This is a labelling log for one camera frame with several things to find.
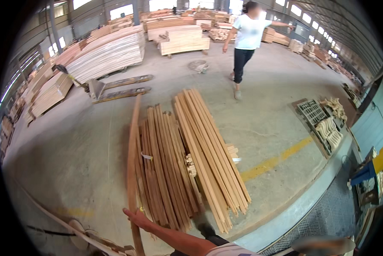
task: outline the white sleeve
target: white sleeve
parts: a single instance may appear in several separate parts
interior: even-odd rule
[[[239,16],[236,21],[233,23],[233,27],[240,29],[241,28],[241,16]]]
[[[264,27],[266,28],[270,26],[272,22],[273,22],[272,20],[264,20]]]

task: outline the black pants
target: black pants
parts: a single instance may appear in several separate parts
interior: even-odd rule
[[[243,80],[244,65],[251,59],[254,50],[234,49],[234,82],[241,83]]]
[[[206,237],[206,240],[209,240],[210,242],[212,242],[213,244],[215,244],[217,246],[230,243],[229,241],[227,241],[226,239],[224,239],[218,235]],[[174,252],[172,252],[170,254],[170,256],[188,256],[188,255],[185,253],[182,253],[178,250],[174,250]]]

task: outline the black shoe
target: black shoe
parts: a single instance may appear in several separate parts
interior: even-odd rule
[[[208,223],[201,223],[197,226],[197,229],[200,231],[204,238],[208,238],[210,236],[215,236],[215,229]]]

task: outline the woman in white t-shirt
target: woman in white t-shirt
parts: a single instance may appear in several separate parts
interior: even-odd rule
[[[241,99],[240,83],[243,76],[244,65],[251,59],[254,50],[260,47],[264,28],[270,25],[294,28],[294,26],[278,21],[260,20],[261,7],[256,2],[247,2],[243,5],[242,11],[245,14],[236,19],[223,46],[223,53],[226,53],[228,43],[231,38],[234,37],[234,34],[237,33],[234,49],[234,71],[230,75],[231,78],[234,77],[236,84],[234,92],[234,98],[236,100]]]

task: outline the black hair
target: black hair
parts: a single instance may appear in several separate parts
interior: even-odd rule
[[[257,7],[258,7],[258,3],[257,2],[248,1],[247,3],[243,4],[242,12],[243,13],[248,13],[250,11],[250,9],[254,9],[254,8],[257,8]]]

